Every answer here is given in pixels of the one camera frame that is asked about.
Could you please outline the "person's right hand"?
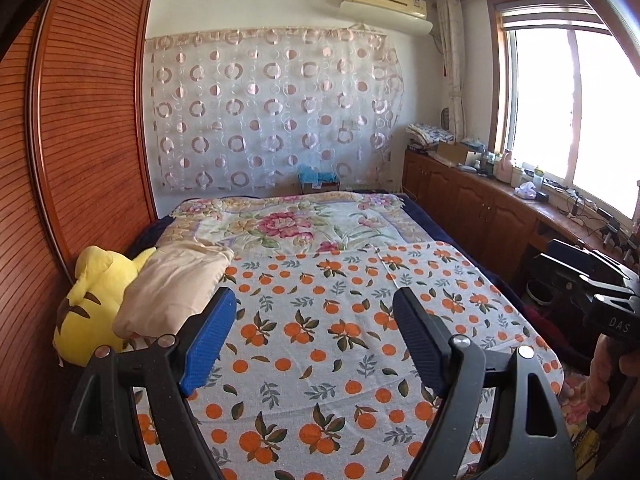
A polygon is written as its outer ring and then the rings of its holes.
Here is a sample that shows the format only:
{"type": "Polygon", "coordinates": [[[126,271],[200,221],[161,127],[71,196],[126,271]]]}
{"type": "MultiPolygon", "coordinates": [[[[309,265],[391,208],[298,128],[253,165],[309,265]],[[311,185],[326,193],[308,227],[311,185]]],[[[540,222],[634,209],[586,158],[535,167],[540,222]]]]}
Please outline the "person's right hand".
{"type": "Polygon", "coordinates": [[[610,400],[608,382],[613,373],[614,365],[617,365],[618,369],[627,377],[639,377],[639,351],[627,353],[615,361],[608,348],[609,342],[608,336],[601,335],[599,337],[590,365],[587,382],[587,405],[590,411],[596,413],[610,400]]]}

